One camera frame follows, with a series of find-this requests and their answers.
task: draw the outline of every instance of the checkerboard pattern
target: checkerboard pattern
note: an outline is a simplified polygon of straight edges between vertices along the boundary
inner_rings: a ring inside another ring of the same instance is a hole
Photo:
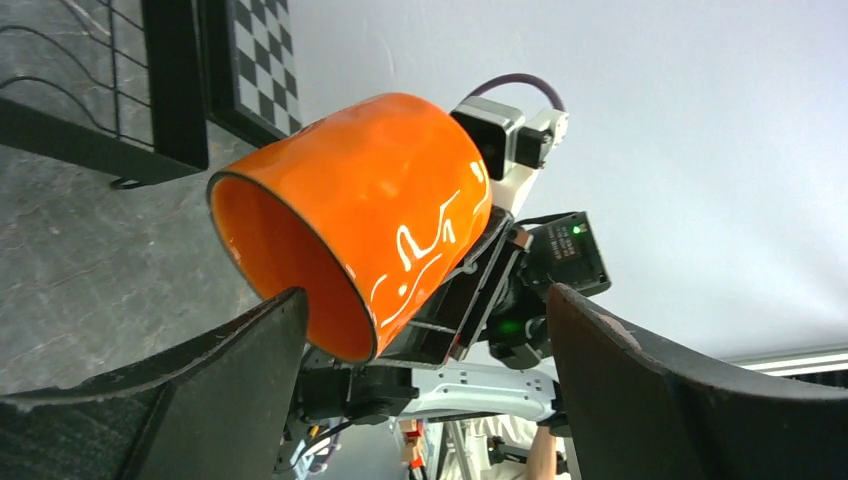
[[[279,130],[301,128],[288,0],[233,0],[237,102]]]

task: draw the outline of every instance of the white wall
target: white wall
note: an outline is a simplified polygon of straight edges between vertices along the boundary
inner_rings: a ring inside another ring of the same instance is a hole
[[[720,357],[848,343],[848,2],[290,3],[307,120],[554,84],[569,132],[524,213],[590,212],[608,309]]]

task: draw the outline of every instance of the mug rim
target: mug rim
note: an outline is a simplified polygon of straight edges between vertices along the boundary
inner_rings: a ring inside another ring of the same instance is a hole
[[[309,224],[309,222],[307,222],[307,221],[303,218],[303,216],[302,216],[300,213],[298,213],[298,211],[297,211],[297,210],[295,210],[295,209],[294,209],[291,205],[289,205],[289,204],[288,204],[288,202],[286,202],[285,200],[283,200],[283,199],[282,199],[279,195],[277,195],[276,193],[274,193],[273,191],[271,191],[270,189],[268,189],[268,188],[267,188],[265,185],[263,185],[262,183],[260,183],[260,182],[258,182],[257,180],[255,180],[255,179],[251,178],[250,176],[245,175],[245,174],[240,173],[240,172],[236,172],[236,171],[232,171],[232,170],[227,170],[227,169],[225,168],[225,169],[223,169],[223,170],[218,170],[217,172],[213,173],[211,177],[209,177],[209,181],[206,183],[206,204],[207,204],[207,206],[209,207],[209,217],[210,217],[210,219],[212,220],[212,226],[215,228],[215,236],[218,238],[218,242],[221,244],[221,247],[222,247],[222,248],[224,249],[224,251],[226,252],[227,257],[229,257],[229,259],[230,259],[230,263],[232,263],[232,264],[233,264],[233,266],[235,266],[235,267],[236,267],[236,270],[238,271],[239,275],[241,275],[241,277],[244,279],[245,283],[247,283],[247,285],[251,288],[251,290],[253,290],[253,292],[254,292],[257,296],[259,296],[259,298],[260,298],[260,299],[262,298],[262,295],[259,293],[259,291],[256,289],[256,287],[253,285],[253,283],[251,283],[250,279],[249,279],[249,278],[247,278],[247,275],[245,274],[245,272],[244,272],[241,268],[239,268],[238,263],[236,262],[235,257],[233,257],[232,252],[231,252],[231,251],[230,251],[230,249],[227,247],[227,244],[224,242],[224,239],[223,239],[223,237],[221,236],[221,230],[220,230],[220,228],[218,227],[218,222],[215,220],[215,213],[214,213],[214,211],[213,211],[213,209],[212,209],[212,190],[215,188],[215,185],[217,185],[217,184],[218,184],[218,182],[219,182],[220,180],[222,180],[222,179],[224,179],[224,178],[226,178],[226,177],[234,177],[234,178],[237,178],[237,179],[239,179],[239,180],[246,181],[246,182],[251,183],[252,185],[254,185],[254,186],[256,186],[256,187],[259,187],[259,188],[260,188],[261,190],[263,190],[265,193],[267,193],[267,194],[271,195],[271,197],[273,197],[275,200],[277,200],[278,202],[280,202],[280,204],[281,204],[281,205],[283,205],[283,207],[285,207],[285,208],[287,208],[289,211],[291,211],[291,212],[292,212],[292,213],[293,213],[293,214],[294,214],[294,215],[295,215],[295,216],[296,216],[296,217],[297,217],[297,218],[298,218],[298,219],[299,219],[299,220],[303,223],[303,225],[304,225],[307,229],[309,229],[309,232],[311,232],[313,235],[315,235],[315,237],[316,237],[316,238],[318,238],[318,239],[321,241],[320,243],[321,243],[322,247],[323,247],[323,248],[327,251],[327,253],[328,253],[328,254],[330,254],[330,256],[333,258],[333,262],[334,262],[334,263],[335,263],[335,265],[339,268],[339,270],[343,273],[344,278],[347,280],[347,283],[348,283],[348,285],[350,286],[350,288],[352,288],[352,289],[353,289],[353,291],[354,291],[354,292],[356,292],[356,297],[357,297],[357,299],[359,300],[359,305],[360,305],[360,307],[362,307],[362,316],[363,316],[365,319],[367,319],[367,320],[371,320],[371,322],[370,322],[370,323],[371,323],[371,328],[369,328],[369,331],[370,331],[370,333],[371,333],[371,349],[370,349],[370,351],[369,351],[369,353],[368,353],[368,356],[367,356],[367,357],[365,357],[365,359],[364,359],[364,360],[360,360],[360,361],[350,361],[350,360],[343,360],[343,361],[344,361],[345,363],[348,363],[348,364],[351,364],[351,365],[359,366],[359,365],[365,365],[365,364],[367,364],[368,362],[370,362],[370,361],[374,360],[374,358],[375,358],[375,357],[376,357],[376,355],[377,355],[377,347],[378,347],[378,345],[377,345],[377,342],[378,342],[378,338],[377,338],[377,325],[374,323],[373,318],[372,318],[372,316],[371,316],[371,315],[370,315],[370,313],[369,313],[371,310],[370,310],[370,309],[368,308],[368,306],[365,304],[365,298],[362,296],[362,292],[360,292],[360,291],[359,291],[359,288],[357,288],[357,287],[356,287],[356,284],[353,282],[353,279],[352,279],[352,278],[350,278],[350,275],[347,273],[347,270],[344,268],[344,266],[342,265],[342,263],[339,261],[339,257],[335,254],[335,252],[333,252],[333,249],[332,249],[332,248],[330,248],[330,246],[329,246],[329,245],[327,245],[327,242],[325,242],[325,241],[321,238],[321,235],[319,235],[319,234],[318,234],[318,232],[317,232],[314,228],[312,228],[312,225],[310,225],[310,224]],[[306,299],[307,299],[307,306],[308,306],[308,303],[309,303],[309,292],[306,292]],[[308,323],[308,321],[307,321],[306,329],[307,329],[307,332],[308,332],[308,331],[309,331],[309,323]],[[325,350],[324,350],[324,349],[322,349],[321,347],[319,347],[319,346],[317,346],[317,345],[315,345],[315,344],[313,344],[313,343],[311,343],[311,342],[309,342],[309,344],[310,344],[310,345],[312,345],[314,348],[317,348],[319,351],[321,351],[321,352],[323,352],[323,353],[325,353],[325,354],[327,354],[327,355],[329,355],[329,356],[331,356],[331,357],[333,357],[333,358],[336,358],[336,357],[335,357],[335,355],[333,355],[333,354],[332,354],[332,353],[330,353],[330,352],[325,351]]]

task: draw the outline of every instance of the metal grid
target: metal grid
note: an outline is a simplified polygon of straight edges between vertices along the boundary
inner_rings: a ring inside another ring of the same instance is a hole
[[[146,0],[5,5],[0,144],[124,177],[113,183],[118,188],[205,169],[199,60],[184,56],[197,50],[187,7]],[[151,33],[180,29],[187,31],[169,45]],[[174,70],[177,56],[184,66]],[[179,98],[178,90],[194,93]],[[167,118],[183,124],[182,138]]]

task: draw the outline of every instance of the orange mug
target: orange mug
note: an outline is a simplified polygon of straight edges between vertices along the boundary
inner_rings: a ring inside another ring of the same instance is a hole
[[[483,233],[492,206],[468,134],[400,93],[224,168],[207,199],[259,296],[306,289],[309,342],[350,363],[375,358],[403,330]]]

